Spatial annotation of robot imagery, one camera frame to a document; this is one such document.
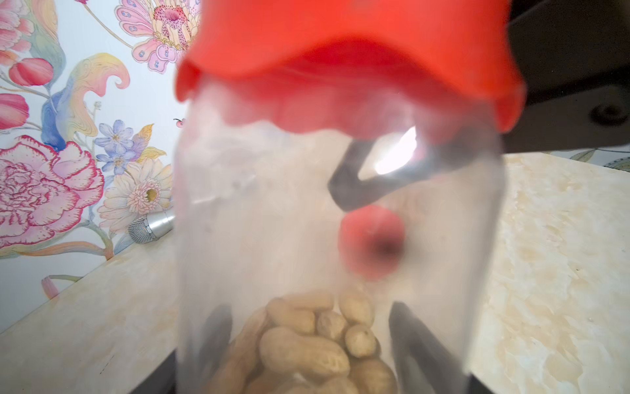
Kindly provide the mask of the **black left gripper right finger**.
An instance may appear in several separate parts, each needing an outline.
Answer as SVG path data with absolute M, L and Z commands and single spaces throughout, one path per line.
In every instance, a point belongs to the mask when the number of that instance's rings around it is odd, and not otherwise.
M 467 394 L 494 394 L 481 380 L 474 374 L 469 376 L 469 386 Z

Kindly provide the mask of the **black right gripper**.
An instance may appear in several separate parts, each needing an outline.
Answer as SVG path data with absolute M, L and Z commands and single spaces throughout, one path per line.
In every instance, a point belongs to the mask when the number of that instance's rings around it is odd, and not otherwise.
M 509 38 L 528 98 L 505 152 L 628 144 L 627 1 L 514 1 Z

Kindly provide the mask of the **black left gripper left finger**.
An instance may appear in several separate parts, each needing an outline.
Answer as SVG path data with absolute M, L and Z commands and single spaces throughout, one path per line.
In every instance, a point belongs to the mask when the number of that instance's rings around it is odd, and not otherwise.
M 172 353 L 131 394 L 175 394 L 177 392 L 177 352 Z

